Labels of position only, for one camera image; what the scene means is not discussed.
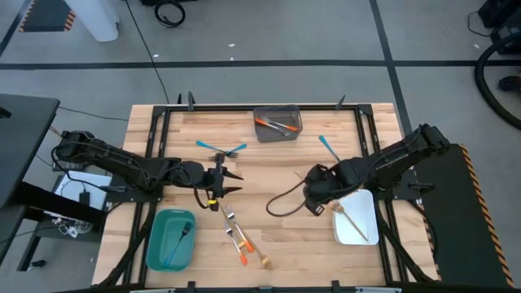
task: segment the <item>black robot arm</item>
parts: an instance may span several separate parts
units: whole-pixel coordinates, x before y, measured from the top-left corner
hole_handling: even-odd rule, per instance
[[[53,150],[55,156],[72,163],[87,163],[123,177],[126,183],[141,191],[151,193],[159,186],[175,185],[208,192],[208,206],[217,210],[216,198],[238,190],[238,187],[223,187],[224,177],[242,179],[227,172],[224,156],[218,160],[216,168],[204,170],[202,164],[194,161],[183,161],[180,158],[145,158],[143,156],[121,150],[94,137],[86,131],[65,131],[61,143]]]
[[[391,189],[405,170],[448,149],[449,141],[435,126],[420,125],[401,141],[365,158],[341,160],[331,168],[316,165],[304,179],[304,196],[311,203],[328,203],[361,185],[371,191]]]

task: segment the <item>orange and black stripe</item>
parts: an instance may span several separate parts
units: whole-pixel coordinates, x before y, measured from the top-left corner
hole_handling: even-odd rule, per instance
[[[419,204],[418,207],[423,211],[423,213],[425,213],[425,208],[422,204]],[[427,219],[425,217],[423,217],[423,224],[425,225],[427,239],[429,239],[429,245],[431,246],[431,253],[434,256],[434,242],[432,241],[432,233],[431,229],[429,228],[429,223],[427,222]],[[438,274],[438,281],[441,281],[440,268],[438,267],[436,260],[434,260],[434,265],[436,267],[436,273]]]
[[[69,11],[68,12],[68,16],[67,16],[67,20],[65,21],[65,25],[64,25],[64,28],[63,28],[63,30],[65,32],[68,32],[68,31],[71,30],[72,24],[74,23],[74,19],[76,19],[76,13],[74,13],[74,11]]]
[[[20,24],[20,27],[18,28],[18,31],[21,32],[21,33],[24,32],[25,21],[27,21],[27,18],[29,17],[29,14],[31,14],[31,10],[33,9],[33,6],[34,6],[34,0],[32,0],[31,4],[29,4],[29,8],[27,8],[27,13],[25,13],[24,20],[22,20],[22,23]]]
[[[487,204],[485,203],[485,199],[481,194],[481,187],[479,186],[478,177],[475,175],[474,167],[472,166],[471,158],[469,156],[469,152],[464,145],[460,145],[462,148],[463,156],[465,157],[466,166],[469,169],[469,174],[472,178],[472,183],[474,184],[475,193],[478,197],[479,205],[481,206],[481,211],[483,212],[483,216],[488,225],[488,231],[490,232],[490,237],[494,242],[494,247],[496,248],[497,258],[501,262],[501,266],[503,268],[503,273],[505,273],[506,283],[514,287],[514,280],[512,279],[512,275],[510,274],[510,270],[508,269],[508,265],[506,263],[505,254],[501,249],[501,244],[499,243],[499,238],[496,234],[496,229],[494,228],[494,224],[492,223],[492,218],[488,213]]]

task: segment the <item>teal tray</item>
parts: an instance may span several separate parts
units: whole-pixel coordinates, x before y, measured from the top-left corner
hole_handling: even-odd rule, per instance
[[[191,222],[192,229],[183,237],[173,255],[169,266],[163,261],[176,247],[185,223]],[[148,243],[147,265],[150,269],[161,272],[181,272],[186,269],[192,259],[195,237],[195,216],[185,210],[168,209],[155,216],[150,242]]]

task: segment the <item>concrete floor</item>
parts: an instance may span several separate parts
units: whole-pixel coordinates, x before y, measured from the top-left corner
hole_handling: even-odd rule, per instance
[[[148,62],[148,55],[124,2],[113,2],[120,17],[120,36],[98,43],[79,19],[68,33],[18,33],[0,56],[5,63]],[[0,37],[6,33],[22,0],[6,0],[0,10]],[[370,1],[360,0],[199,0],[186,2],[186,22],[160,26],[153,9],[129,0],[157,62],[351,59],[384,60]],[[379,12],[394,60],[475,60],[491,45],[466,30],[466,15],[483,0],[378,0]],[[473,27],[482,28],[474,19]],[[517,191],[521,133],[500,120],[475,88],[473,68],[400,67],[398,81],[412,125],[440,127],[452,142],[468,146],[484,197],[493,216],[514,281],[521,284],[521,210]],[[518,68],[487,68],[490,85]],[[198,103],[345,102],[395,103],[385,66],[299,66],[241,68],[161,68],[171,101],[191,90]],[[126,118],[131,105],[164,103],[153,69],[0,70],[0,91],[59,98],[62,106],[99,115]],[[497,93],[521,116],[518,94]],[[121,144],[126,124],[58,111],[58,130],[84,129],[106,142]],[[46,136],[38,154],[50,161],[59,142]],[[35,159],[25,178],[50,189],[57,173]],[[20,232],[34,224],[24,222]],[[15,267],[27,237],[19,237],[0,266],[0,292],[63,291],[91,282],[98,244],[44,239],[36,259],[42,270],[17,273]]]

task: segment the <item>wooden table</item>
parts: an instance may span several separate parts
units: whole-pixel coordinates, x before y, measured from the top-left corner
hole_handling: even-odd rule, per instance
[[[401,131],[393,105],[376,103],[372,106],[382,147],[400,140]],[[152,107],[133,107],[124,144],[127,151],[144,155]],[[181,273],[149,269],[148,288],[186,287],[189,281],[196,281],[197,287],[330,286],[332,280],[339,280],[341,286],[385,284],[378,246],[338,244],[333,235],[331,211],[315,217],[304,208],[284,218],[272,217],[265,211],[269,199],[293,187],[313,165],[335,163],[317,139],[318,135],[327,137],[340,158],[361,156],[352,113],[306,111],[301,115],[304,130],[296,141],[264,144],[256,140],[251,112],[175,112],[171,115],[165,157],[196,160],[207,168],[213,165],[208,159],[212,152],[196,146],[196,140],[224,150],[243,142],[248,144],[237,159],[225,162],[232,173],[244,178],[244,181],[226,179],[225,186],[243,189],[227,195],[222,201],[235,210],[239,223],[272,259],[276,269],[273,272],[262,269],[257,255],[250,255],[249,265],[243,267],[229,236],[222,229],[222,214],[199,208],[192,190],[168,186],[164,188],[164,198],[157,212],[182,208],[195,214],[198,229],[194,255],[190,267]],[[369,133],[367,121],[363,122]],[[161,125],[160,121],[156,137],[159,137]],[[156,139],[153,156],[157,156],[158,144]],[[302,200],[299,188],[272,207],[275,212],[284,212]],[[93,283],[102,281],[125,252],[134,206],[135,203],[124,203],[108,216]],[[395,202],[394,206],[405,249],[427,275],[436,279],[422,216],[405,202]],[[397,278],[394,253],[390,245],[387,247],[393,276]],[[133,282],[138,279],[141,253],[138,251],[134,257]]]

